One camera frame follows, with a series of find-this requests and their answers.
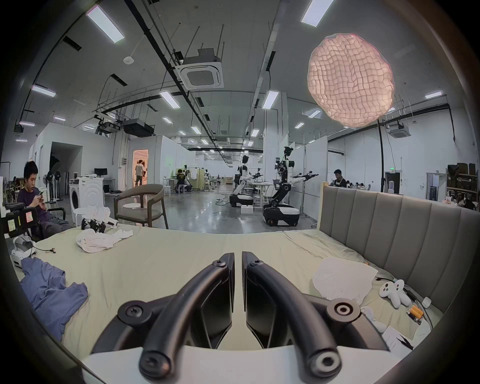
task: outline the doorway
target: doorway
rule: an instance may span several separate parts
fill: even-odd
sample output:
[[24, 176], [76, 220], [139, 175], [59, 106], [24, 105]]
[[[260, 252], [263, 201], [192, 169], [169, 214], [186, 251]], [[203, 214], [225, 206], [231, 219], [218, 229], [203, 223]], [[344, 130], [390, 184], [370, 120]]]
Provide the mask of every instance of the doorway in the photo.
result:
[[394, 183], [394, 193], [400, 193], [400, 171], [396, 172], [385, 172], [385, 186], [384, 192], [388, 192], [389, 182], [393, 181]]
[[427, 172], [427, 188], [425, 188], [425, 199], [432, 201], [443, 201], [446, 194], [447, 174]]
[[147, 184], [147, 169], [148, 169], [148, 149], [137, 149], [133, 151], [132, 161], [132, 186]]

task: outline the ceiling air conditioner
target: ceiling air conditioner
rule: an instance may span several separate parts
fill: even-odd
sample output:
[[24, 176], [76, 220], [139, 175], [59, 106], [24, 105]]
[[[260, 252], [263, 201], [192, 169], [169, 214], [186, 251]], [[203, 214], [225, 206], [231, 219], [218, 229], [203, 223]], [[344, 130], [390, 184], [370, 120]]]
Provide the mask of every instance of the ceiling air conditioner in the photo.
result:
[[198, 56], [187, 57], [175, 67], [185, 88], [223, 88], [222, 63], [213, 48], [198, 50]]
[[410, 131], [408, 130], [408, 125], [401, 124], [398, 121], [387, 125], [387, 131], [388, 134], [395, 139], [411, 136]]

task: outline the sticker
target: sticker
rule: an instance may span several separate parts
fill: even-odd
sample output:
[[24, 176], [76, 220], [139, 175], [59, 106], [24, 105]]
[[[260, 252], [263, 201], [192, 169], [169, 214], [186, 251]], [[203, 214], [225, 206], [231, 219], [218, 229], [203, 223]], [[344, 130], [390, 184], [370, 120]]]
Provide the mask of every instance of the sticker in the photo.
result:
[[8, 220], [8, 231], [15, 231], [15, 220]]

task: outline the textured pink lamp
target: textured pink lamp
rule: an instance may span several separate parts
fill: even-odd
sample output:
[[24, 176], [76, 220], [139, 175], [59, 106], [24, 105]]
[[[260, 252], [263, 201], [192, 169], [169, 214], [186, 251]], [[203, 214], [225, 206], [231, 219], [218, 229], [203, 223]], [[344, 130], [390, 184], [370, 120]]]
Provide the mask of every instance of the textured pink lamp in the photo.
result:
[[307, 80], [317, 104], [342, 125], [363, 127], [392, 106], [392, 69], [356, 35], [326, 37], [310, 56]]

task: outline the ceiling rod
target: ceiling rod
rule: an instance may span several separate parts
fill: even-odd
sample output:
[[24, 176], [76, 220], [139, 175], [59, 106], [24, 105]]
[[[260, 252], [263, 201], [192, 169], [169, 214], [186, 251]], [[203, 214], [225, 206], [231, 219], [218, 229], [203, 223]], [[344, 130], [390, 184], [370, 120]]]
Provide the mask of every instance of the ceiling rod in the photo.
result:
[[147, 36], [147, 39], [148, 41], [150, 42], [150, 44], [152, 45], [152, 48], [154, 49], [154, 51], [156, 52], [156, 54], [158, 55], [158, 57], [160, 58], [160, 60], [162, 61], [165, 69], [168, 71], [169, 75], [171, 76], [171, 78], [173, 79], [173, 81], [175, 82], [176, 86], [178, 87], [181, 95], [183, 96], [183, 98], [185, 99], [185, 101], [187, 102], [187, 104], [189, 105], [189, 107], [191, 108], [191, 110], [193, 111], [193, 113], [196, 115], [198, 121], [200, 122], [200, 124], [202, 125], [202, 127], [205, 129], [205, 132], [207, 133], [208, 137], [210, 138], [210, 140], [212, 141], [212, 144], [214, 145], [215, 148], [217, 148], [216, 144], [215, 144], [215, 141], [212, 137], [212, 135], [210, 134], [208, 128], [205, 126], [204, 122], [202, 121], [202, 119], [200, 118], [200, 116], [198, 115], [197, 111], [195, 110], [195, 108], [193, 107], [192, 105], [192, 102], [190, 101], [190, 99], [188, 98], [187, 94], [185, 93], [185, 90], [183, 89], [183, 86], [180, 84], [179, 80], [177, 79], [177, 75], [175, 74], [175, 71], [173, 70], [173, 67], [169, 64], [169, 62], [167, 61], [167, 59], [165, 58], [165, 55], [163, 54], [163, 52], [161, 51], [160, 47], [158, 46], [158, 43], [156, 42], [155, 38], [153, 37], [152, 33], [150, 32], [150, 30], [148, 29], [147, 27], [147, 24], [145, 24], [145, 20], [143, 19], [142, 15], [140, 15], [140, 12], [138, 12], [138, 9], [135, 7], [134, 3], [132, 0], [124, 0], [125, 1], [125, 4], [127, 4], [127, 7], [130, 9], [130, 12], [132, 12], [132, 15], [134, 16], [135, 20], [137, 21], [138, 25], [140, 26], [140, 28], [142, 29], [142, 31], [145, 33], [145, 35]]

